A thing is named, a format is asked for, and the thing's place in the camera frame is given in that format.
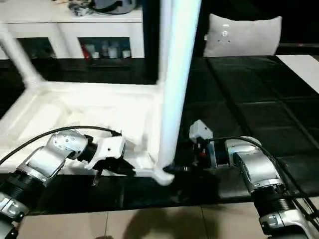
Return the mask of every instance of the gray cushion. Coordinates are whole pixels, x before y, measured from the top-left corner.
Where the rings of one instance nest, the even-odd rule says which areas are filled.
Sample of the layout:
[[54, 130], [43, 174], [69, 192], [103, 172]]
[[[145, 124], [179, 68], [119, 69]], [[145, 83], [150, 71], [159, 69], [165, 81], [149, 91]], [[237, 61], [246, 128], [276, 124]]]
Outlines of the gray cushion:
[[281, 16], [270, 20], [233, 21], [211, 14], [204, 56], [274, 55]]

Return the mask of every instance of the white shelf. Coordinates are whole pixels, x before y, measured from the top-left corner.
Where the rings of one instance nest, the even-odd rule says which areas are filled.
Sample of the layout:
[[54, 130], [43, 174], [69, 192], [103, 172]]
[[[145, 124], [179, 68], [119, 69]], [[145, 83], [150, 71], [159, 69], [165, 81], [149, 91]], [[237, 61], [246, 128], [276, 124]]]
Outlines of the white shelf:
[[6, 23], [46, 22], [142, 22], [142, 8], [127, 14], [76, 17], [67, 3], [57, 4], [51, 0], [6, 0], [0, 2], [0, 19]]

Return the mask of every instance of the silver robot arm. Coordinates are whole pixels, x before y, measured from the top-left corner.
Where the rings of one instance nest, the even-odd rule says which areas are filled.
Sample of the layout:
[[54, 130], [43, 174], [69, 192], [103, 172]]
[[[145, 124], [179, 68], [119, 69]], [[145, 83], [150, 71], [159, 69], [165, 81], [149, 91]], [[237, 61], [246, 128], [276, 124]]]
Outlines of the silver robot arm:
[[85, 167], [88, 169], [106, 159], [120, 161], [123, 158], [125, 140], [122, 136], [104, 138], [97, 144], [92, 141], [92, 137], [76, 130], [55, 133], [0, 185], [0, 239], [17, 237], [18, 231], [12, 223], [23, 219], [67, 158], [87, 161]]
[[229, 157], [241, 169], [260, 216], [259, 223], [264, 234], [276, 238], [313, 239], [309, 224], [301, 211], [296, 208], [292, 199], [283, 198], [286, 187], [271, 160], [248, 142], [231, 139], [225, 144]]
[[[211, 168], [225, 167], [225, 162], [220, 162], [216, 156], [213, 142], [202, 146], [203, 140], [212, 138], [212, 131], [201, 120], [190, 127], [189, 137], [194, 142], [194, 151], [201, 155], [204, 153], [205, 157], [201, 159], [211, 162]], [[246, 138], [260, 144], [255, 138]], [[227, 166], [241, 169], [264, 234], [271, 238], [313, 239], [307, 220], [292, 199], [284, 197], [286, 186], [278, 170], [261, 149], [239, 139], [226, 140], [224, 148], [228, 157]]]

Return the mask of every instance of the floor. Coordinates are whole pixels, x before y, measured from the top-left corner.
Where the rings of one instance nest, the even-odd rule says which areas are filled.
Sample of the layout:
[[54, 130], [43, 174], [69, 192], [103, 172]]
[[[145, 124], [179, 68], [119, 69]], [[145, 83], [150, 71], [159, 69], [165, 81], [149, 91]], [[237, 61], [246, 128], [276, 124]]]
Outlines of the floor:
[[[313, 202], [319, 207], [319, 198]], [[264, 239], [252, 203], [26, 217], [19, 239]]]

